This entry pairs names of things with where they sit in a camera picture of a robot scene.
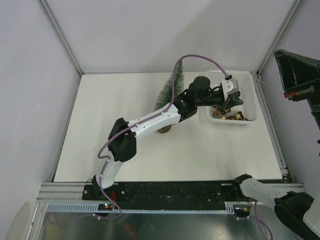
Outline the white plastic basket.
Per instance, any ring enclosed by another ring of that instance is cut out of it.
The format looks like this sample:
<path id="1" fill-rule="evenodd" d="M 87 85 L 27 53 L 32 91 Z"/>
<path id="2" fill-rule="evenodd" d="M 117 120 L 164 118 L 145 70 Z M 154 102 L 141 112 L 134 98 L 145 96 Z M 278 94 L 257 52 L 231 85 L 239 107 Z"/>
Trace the white plastic basket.
<path id="1" fill-rule="evenodd" d="M 209 110 L 213 106 L 206 107 L 207 119 L 212 124 L 233 125 L 241 127 L 252 124 L 258 120 L 258 100 L 256 99 L 253 78 L 249 71 L 229 70 L 228 73 L 238 81 L 239 91 L 241 93 L 240 98 L 243 100 L 243 105 L 232 107 L 231 111 L 242 111 L 244 117 L 249 119 L 249 121 L 215 119 L 210 116 L 209 112 Z"/>

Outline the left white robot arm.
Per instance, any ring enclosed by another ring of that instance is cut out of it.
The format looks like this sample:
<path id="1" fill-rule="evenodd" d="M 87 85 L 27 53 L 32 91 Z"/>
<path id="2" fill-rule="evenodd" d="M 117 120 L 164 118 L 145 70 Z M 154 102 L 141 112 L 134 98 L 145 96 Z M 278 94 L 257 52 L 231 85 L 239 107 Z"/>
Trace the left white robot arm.
<path id="1" fill-rule="evenodd" d="M 139 140 L 164 127 L 187 120 L 197 113 L 198 107 L 215 106 L 224 111 L 243 105 L 240 95 L 239 83 L 232 76 L 226 77 L 214 88 L 211 88 L 209 78 L 198 76 L 187 89 L 160 109 L 131 121 L 117 119 L 108 141 L 97 154 L 99 159 L 105 159 L 106 162 L 92 180 L 93 194 L 100 200 L 110 196 L 110 187 L 121 166 L 136 155 Z"/>

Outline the small green christmas tree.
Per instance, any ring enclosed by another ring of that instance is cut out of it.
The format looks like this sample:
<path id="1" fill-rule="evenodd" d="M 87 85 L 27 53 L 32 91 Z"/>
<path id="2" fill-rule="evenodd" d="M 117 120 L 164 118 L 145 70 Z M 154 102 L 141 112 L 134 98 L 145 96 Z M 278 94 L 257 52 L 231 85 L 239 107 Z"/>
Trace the small green christmas tree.
<path id="1" fill-rule="evenodd" d="M 171 100 L 175 97 L 179 96 L 185 90 L 185 75 L 184 75 L 184 67 L 183 62 L 180 61 L 175 69 L 175 71 L 170 75 L 169 79 L 165 82 L 163 88 L 161 89 L 153 111 L 160 111 L 162 116 L 168 117 L 167 114 L 174 113 L 177 114 L 178 110 L 172 104 L 170 108 L 167 109 L 171 103 Z"/>

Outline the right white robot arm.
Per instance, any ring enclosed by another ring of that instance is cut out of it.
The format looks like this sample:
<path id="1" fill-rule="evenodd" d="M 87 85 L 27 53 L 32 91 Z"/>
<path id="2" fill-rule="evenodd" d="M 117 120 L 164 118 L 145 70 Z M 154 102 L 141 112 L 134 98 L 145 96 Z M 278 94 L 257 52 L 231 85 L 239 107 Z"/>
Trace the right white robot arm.
<path id="1" fill-rule="evenodd" d="M 284 97 L 307 100 L 311 114 L 320 122 L 320 62 L 283 49 L 274 53 Z M 320 238 L 320 198 L 305 192 L 281 191 L 243 174 L 232 180 L 231 196 L 242 201 L 252 198 L 274 210 L 277 218 L 303 240 Z"/>

